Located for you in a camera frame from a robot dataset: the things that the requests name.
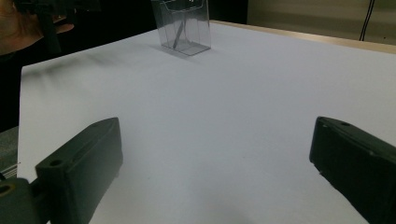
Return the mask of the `metal floor rail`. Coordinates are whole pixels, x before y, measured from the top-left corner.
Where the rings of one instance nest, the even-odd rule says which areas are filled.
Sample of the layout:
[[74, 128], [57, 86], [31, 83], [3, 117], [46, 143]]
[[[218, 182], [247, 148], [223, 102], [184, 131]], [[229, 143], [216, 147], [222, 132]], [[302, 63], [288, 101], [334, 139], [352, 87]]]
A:
[[18, 164], [12, 164], [5, 168], [0, 168], [0, 180], [16, 177], [18, 173]]

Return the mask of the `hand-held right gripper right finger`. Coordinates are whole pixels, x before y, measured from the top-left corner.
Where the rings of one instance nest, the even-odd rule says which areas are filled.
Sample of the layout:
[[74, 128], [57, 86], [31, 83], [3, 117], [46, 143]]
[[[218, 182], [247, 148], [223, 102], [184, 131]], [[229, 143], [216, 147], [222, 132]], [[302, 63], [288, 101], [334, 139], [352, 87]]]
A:
[[319, 117], [309, 160], [369, 224], [396, 224], [396, 147], [345, 121]]

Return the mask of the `clear plastic organizer box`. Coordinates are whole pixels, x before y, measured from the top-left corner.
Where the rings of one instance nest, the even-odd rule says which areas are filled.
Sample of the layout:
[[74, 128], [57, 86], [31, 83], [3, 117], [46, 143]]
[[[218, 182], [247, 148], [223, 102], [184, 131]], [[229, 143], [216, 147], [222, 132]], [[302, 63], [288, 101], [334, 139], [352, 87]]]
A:
[[[211, 48], [207, 0], [150, 0], [163, 47], [195, 55]], [[186, 44], [173, 49], [180, 21], [186, 19]]]

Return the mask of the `black pen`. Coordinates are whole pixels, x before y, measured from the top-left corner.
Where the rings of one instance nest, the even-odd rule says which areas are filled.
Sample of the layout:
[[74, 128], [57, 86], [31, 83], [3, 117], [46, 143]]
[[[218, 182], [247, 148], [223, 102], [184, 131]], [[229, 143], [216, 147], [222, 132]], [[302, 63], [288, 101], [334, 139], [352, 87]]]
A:
[[186, 19], [180, 21], [180, 25], [177, 29], [176, 38], [173, 44], [173, 49], [181, 49], [186, 44], [186, 25]]

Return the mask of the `white table cover board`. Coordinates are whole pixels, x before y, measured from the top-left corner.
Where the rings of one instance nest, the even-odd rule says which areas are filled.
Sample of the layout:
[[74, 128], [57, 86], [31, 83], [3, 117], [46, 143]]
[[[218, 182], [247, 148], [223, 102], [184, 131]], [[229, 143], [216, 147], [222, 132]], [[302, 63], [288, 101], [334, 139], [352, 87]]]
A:
[[396, 146], [396, 54], [210, 29], [193, 56], [152, 31], [26, 66], [19, 176], [116, 117], [124, 164], [92, 224], [366, 224], [308, 154], [319, 116]]

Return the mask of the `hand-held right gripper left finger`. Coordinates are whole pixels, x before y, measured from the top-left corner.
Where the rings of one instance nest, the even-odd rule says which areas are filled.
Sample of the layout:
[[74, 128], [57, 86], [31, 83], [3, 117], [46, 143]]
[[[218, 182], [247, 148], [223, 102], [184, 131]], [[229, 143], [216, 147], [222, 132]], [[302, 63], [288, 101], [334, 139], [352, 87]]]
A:
[[35, 170], [50, 223], [89, 224], [122, 164], [117, 118], [95, 122], [41, 161]]

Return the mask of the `wooden table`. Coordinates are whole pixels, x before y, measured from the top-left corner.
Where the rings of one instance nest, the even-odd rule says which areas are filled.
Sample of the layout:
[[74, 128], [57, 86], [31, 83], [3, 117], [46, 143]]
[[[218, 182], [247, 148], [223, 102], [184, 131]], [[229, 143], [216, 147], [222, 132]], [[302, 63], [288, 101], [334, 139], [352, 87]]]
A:
[[234, 22], [228, 22], [228, 21], [211, 20], [211, 22], [215, 23], [215, 24], [232, 26], [232, 27], [247, 29], [247, 30], [251, 30], [251, 31], [258, 31], [258, 32], [269, 33], [269, 34], [274, 34], [274, 35], [283, 35], [283, 36], [294, 37], [294, 38], [299, 38], [299, 39], [303, 39], [303, 40], [333, 44], [333, 45], [344, 46], [344, 47], [349, 47], [349, 48], [354, 48], [354, 49], [366, 49], [366, 50], [371, 50], [371, 51], [396, 54], [396, 46], [394, 46], [394, 45], [387, 45], [387, 44], [374, 43], [374, 42], [364, 42], [364, 41], [359, 41], [359, 40], [351, 40], [351, 39], [325, 36], [325, 35], [312, 35], [312, 34], [299, 33], [299, 32], [287, 31], [287, 30], [279, 30], [279, 29], [273, 29], [273, 28], [267, 28], [267, 27], [247, 25], [247, 24], [240, 24], [240, 23], [234, 23]]

